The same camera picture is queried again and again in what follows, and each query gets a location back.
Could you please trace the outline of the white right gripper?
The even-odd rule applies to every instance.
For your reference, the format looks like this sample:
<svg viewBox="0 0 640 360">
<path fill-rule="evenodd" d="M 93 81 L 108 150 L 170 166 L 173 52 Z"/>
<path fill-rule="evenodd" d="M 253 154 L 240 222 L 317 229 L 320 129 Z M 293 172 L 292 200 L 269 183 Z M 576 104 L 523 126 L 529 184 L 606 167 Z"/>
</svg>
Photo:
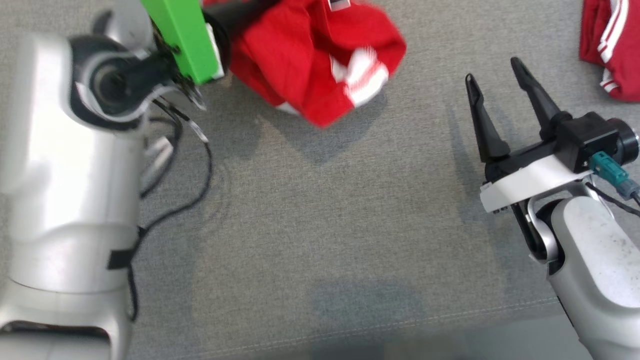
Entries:
<svg viewBox="0 0 640 360">
<path fill-rule="evenodd" d="M 574 172 L 555 155 L 560 123 L 570 120 L 551 99 L 519 57 L 510 59 L 519 88 L 526 92 L 540 125 L 542 141 L 511 152 L 510 146 L 499 136 L 484 105 L 483 92 L 473 74 L 465 77 L 480 161 L 485 164 L 485 182 L 480 187 L 480 201 L 485 212 L 492 213 L 534 196 L 541 195 L 570 182 L 588 177 L 588 167 Z"/>
</svg>

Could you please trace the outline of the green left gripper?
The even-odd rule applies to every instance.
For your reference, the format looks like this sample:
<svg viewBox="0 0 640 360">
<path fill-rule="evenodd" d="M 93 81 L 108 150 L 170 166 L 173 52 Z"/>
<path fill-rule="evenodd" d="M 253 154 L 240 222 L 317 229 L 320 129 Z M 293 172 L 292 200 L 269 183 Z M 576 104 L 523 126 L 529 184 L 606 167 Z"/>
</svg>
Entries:
<svg viewBox="0 0 640 360">
<path fill-rule="evenodd" d="M 141 0 L 179 73 L 195 85 L 224 77 L 214 29 L 237 35 L 281 0 Z"/>
</svg>

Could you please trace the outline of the bright red basketball jersey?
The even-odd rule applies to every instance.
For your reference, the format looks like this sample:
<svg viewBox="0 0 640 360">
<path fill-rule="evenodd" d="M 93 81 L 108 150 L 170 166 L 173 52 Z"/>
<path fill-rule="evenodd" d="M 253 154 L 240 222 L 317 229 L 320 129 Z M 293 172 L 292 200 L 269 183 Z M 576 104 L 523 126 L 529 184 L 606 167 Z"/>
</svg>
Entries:
<svg viewBox="0 0 640 360">
<path fill-rule="evenodd" d="M 370 102 L 406 55 L 400 30 L 368 0 L 274 1 L 233 37 L 230 71 L 275 109 L 315 126 Z"/>
</svg>

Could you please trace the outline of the dark red crumpled garment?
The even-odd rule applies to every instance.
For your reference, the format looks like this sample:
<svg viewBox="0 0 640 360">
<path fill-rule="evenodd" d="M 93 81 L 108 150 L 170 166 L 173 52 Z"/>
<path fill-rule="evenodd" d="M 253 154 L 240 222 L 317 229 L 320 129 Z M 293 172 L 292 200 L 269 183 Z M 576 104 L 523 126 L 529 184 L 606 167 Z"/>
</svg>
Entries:
<svg viewBox="0 0 640 360">
<path fill-rule="evenodd" d="M 640 0 L 583 0 L 579 58 L 611 98 L 640 103 Z"/>
</svg>

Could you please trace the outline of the white tape strip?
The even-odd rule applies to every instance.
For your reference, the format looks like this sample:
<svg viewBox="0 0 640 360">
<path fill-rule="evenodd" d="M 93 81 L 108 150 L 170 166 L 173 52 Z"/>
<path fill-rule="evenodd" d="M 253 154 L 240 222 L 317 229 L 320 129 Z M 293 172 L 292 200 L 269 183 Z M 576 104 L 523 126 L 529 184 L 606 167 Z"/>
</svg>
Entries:
<svg viewBox="0 0 640 360">
<path fill-rule="evenodd" d="M 145 150 L 144 158 L 148 166 L 142 171 L 142 184 L 150 183 L 160 176 L 161 171 L 169 164 L 174 151 L 174 144 L 166 136 L 160 137 Z"/>
</svg>

